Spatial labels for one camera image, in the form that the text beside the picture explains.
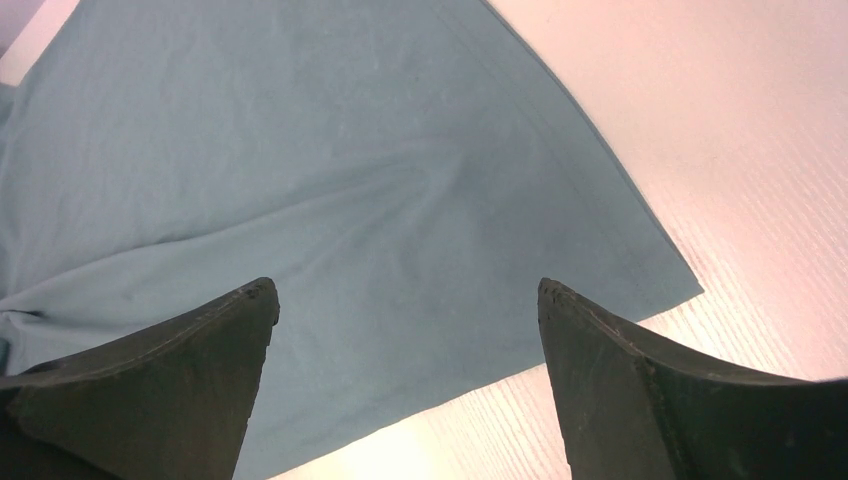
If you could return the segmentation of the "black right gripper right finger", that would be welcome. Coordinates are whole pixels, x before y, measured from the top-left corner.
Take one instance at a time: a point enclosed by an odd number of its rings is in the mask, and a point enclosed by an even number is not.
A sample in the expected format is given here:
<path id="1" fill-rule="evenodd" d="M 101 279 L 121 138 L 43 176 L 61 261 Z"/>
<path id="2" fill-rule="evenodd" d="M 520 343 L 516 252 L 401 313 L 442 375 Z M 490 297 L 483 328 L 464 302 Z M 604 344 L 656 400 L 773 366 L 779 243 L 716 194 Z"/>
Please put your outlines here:
<path id="1" fill-rule="evenodd" d="M 538 286 L 538 325 L 576 479 L 843 479 L 847 382 L 733 364 Z"/>

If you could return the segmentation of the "blue-grey t-shirt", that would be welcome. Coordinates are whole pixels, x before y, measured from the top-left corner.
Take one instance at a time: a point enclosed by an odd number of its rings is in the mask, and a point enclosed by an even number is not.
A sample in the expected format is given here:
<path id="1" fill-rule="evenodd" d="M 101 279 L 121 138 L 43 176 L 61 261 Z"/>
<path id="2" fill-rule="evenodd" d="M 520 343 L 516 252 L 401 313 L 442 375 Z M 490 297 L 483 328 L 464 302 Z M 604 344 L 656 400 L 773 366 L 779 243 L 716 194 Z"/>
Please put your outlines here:
<path id="1" fill-rule="evenodd" d="M 539 365 L 544 277 L 630 320 L 701 290 L 482 1 L 79 3 L 1 95 L 6 372 L 258 277 L 239 479 Z"/>

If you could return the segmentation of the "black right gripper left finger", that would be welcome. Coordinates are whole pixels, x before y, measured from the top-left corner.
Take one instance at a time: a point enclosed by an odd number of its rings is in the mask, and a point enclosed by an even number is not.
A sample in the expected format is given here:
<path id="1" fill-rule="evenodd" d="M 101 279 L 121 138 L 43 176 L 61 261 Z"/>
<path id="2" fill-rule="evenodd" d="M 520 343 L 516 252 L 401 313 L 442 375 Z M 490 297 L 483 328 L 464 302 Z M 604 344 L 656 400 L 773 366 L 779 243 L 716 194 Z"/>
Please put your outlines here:
<path id="1" fill-rule="evenodd" d="M 258 278 L 1 380 L 5 479 L 229 479 L 280 306 Z"/>

